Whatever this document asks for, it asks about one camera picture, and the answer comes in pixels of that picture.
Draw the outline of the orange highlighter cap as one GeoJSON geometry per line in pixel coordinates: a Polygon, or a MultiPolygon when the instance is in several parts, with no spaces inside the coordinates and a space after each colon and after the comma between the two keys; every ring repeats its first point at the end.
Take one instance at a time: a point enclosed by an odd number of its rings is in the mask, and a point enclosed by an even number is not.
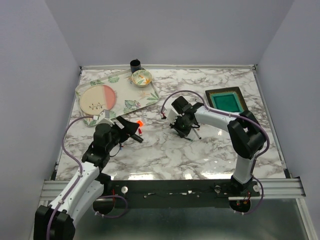
{"type": "Polygon", "coordinates": [[[138,120],[137,123],[139,124],[140,127],[144,125],[144,123],[141,120],[138,120]]]}

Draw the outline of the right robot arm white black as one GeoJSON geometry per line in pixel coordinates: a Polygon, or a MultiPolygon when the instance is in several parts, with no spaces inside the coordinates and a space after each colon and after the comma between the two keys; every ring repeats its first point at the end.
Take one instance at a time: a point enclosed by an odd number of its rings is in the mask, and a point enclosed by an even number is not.
{"type": "Polygon", "coordinates": [[[209,108],[202,102],[189,103],[178,97],[165,110],[163,116],[170,122],[181,138],[186,138],[193,128],[209,125],[229,133],[231,144],[237,153],[236,167],[231,176],[230,191],[241,196],[253,180],[256,158],[265,144],[269,145],[268,134],[260,126],[252,112],[229,113],[209,108]]]}

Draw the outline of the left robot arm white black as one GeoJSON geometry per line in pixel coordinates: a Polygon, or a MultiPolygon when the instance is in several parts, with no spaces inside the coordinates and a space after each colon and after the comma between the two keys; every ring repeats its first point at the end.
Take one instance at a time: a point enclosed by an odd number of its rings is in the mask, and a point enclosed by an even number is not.
{"type": "Polygon", "coordinates": [[[121,147],[140,127],[121,116],[117,121],[123,127],[106,118],[95,126],[93,141],[82,159],[75,160],[75,175],[53,201],[36,210],[33,239],[72,240],[78,222],[93,202],[110,194],[111,178],[102,172],[111,158],[110,152],[121,147]]]}

